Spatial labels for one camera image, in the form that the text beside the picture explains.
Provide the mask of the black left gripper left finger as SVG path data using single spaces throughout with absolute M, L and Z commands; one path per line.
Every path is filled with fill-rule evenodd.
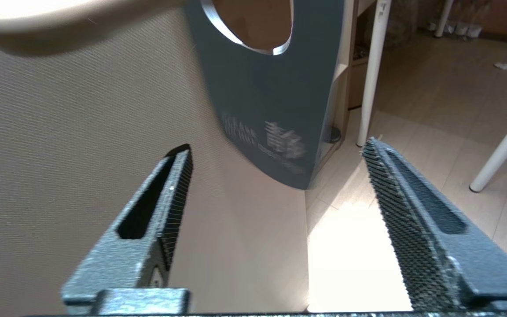
M 192 172 L 188 144 L 159 161 L 63 285 L 67 313 L 188 313 L 191 292 L 168 283 Z

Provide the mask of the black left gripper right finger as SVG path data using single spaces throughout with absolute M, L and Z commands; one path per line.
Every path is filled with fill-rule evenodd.
M 507 253 L 393 147 L 362 156 L 412 308 L 507 311 Z

